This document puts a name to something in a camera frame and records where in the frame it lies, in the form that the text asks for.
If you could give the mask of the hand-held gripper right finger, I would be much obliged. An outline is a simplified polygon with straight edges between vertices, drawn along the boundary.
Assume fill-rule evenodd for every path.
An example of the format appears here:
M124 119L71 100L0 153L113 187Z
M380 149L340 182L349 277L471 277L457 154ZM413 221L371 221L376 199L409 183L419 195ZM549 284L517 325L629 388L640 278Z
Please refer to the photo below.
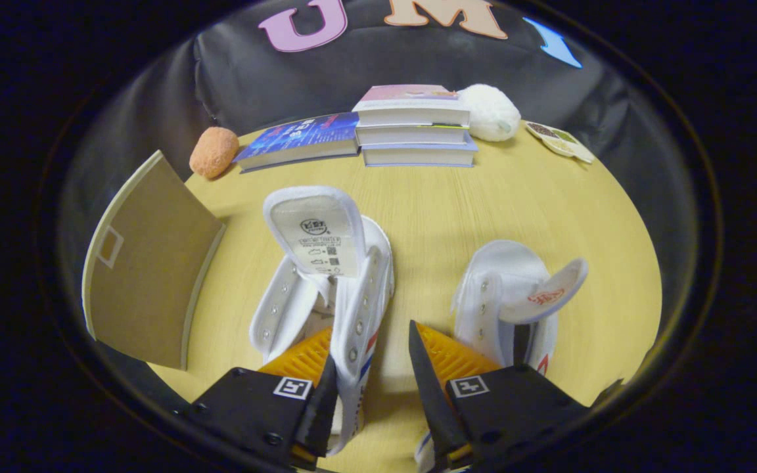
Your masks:
M501 368L439 330L409 324L409 356L428 434L420 470L499 470L535 454L587 413L525 363Z

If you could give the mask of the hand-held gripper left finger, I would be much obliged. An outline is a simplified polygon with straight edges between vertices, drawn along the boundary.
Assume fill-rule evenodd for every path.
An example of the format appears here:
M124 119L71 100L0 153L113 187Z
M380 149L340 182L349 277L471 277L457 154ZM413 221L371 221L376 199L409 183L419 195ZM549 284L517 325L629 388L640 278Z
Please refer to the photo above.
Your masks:
M315 470L327 455L339 398L331 335L325 327L256 371L229 369L181 416L261 460Z

